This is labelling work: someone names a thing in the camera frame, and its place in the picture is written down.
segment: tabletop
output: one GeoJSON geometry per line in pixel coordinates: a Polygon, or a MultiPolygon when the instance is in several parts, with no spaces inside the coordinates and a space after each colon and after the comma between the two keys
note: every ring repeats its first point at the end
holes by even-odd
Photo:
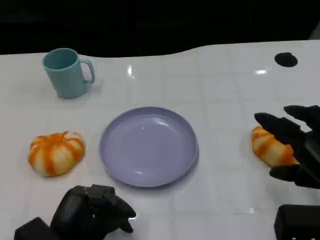
{"type": "Polygon", "coordinates": [[[320,203],[320,191],[271,178],[250,139],[254,113],[290,118],[286,105],[319,104],[320,41],[212,45],[163,56],[81,56],[93,62],[96,82],[74,100],[57,98],[42,67],[44,55],[0,56],[1,239],[13,239],[16,228],[38,216],[50,224],[75,185],[114,186],[136,210],[134,233],[117,230],[106,237],[116,240],[270,240],[280,205],[320,203]],[[295,55],[297,66],[278,65],[274,57],[281,52],[295,55]],[[123,185],[106,174],[99,157],[105,127],[141,106],[179,113],[198,138],[197,166],[167,187],[123,185]],[[86,155],[70,173],[43,178],[28,164],[30,143],[64,130],[84,137],[86,155]]]}

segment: plate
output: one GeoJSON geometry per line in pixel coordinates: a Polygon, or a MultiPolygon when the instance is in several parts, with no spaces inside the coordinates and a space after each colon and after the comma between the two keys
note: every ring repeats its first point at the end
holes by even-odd
{"type": "Polygon", "coordinates": [[[99,148],[107,173],[137,187],[172,183],[199,157],[190,124],[160,107],[135,108],[118,116],[104,130],[99,148]]]}

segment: mug handle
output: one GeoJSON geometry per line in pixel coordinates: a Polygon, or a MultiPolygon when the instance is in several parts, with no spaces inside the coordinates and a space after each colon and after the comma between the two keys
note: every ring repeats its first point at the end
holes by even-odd
{"type": "Polygon", "coordinates": [[[92,62],[88,59],[80,59],[80,63],[83,63],[83,64],[87,64],[89,69],[90,69],[90,72],[91,72],[91,77],[92,79],[91,80],[85,80],[85,82],[87,84],[93,84],[96,80],[96,75],[95,75],[95,70],[94,70],[94,66],[92,65],[92,62]]]}

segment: pumpkin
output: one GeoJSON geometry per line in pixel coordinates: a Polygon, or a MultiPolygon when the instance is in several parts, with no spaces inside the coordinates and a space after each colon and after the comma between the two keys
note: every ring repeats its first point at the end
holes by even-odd
{"type": "Polygon", "coordinates": [[[76,132],[59,132],[37,136],[30,145],[28,161],[42,176],[67,173],[85,155],[85,142],[76,132]]]}
{"type": "Polygon", "coordinates": [[[254,154],[270,167],[299,164],[292,147],[276,140],[275,136],[262,126],[252,130],[251,140],[254,154]]]}

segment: mug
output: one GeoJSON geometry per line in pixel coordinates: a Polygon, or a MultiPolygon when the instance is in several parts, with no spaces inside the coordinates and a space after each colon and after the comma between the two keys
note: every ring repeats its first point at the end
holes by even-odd
{"type": "Polygon", "coordinates": [[[95,82],[94,66],[90,60],[79,59],[78,53],[70,48],[57,48],[43,58],[43,67],[62,99],[75,99],[83,95],[88,85],[95,82]],[[80,63],[87,64],[91,80],[85,80],[80,63]]]}

